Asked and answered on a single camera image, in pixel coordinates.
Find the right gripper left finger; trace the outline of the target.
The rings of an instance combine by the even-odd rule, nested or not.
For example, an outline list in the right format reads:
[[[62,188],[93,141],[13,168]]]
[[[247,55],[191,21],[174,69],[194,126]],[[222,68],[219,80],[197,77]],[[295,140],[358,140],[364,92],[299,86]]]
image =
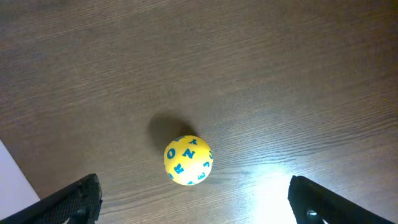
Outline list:
[[[1,224],[95,224],[102,203],[98,176],[89,174],[1,220]]]

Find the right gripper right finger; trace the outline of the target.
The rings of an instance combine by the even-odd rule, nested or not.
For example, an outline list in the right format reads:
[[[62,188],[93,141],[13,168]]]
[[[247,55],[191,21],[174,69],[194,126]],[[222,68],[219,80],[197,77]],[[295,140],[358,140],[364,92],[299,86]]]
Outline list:
[[[291,178],[288,200],[297,224],[393,224],[304,176]]]

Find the yellow ball with blue marks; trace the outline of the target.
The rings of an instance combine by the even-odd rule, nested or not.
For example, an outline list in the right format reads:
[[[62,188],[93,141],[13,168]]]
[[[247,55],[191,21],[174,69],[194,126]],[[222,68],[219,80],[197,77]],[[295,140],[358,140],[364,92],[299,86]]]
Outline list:
[[[213,167],[213,152],[198,136],[180,136],[165,148],[164,166],[174,182],[196,185],[209,176]]]

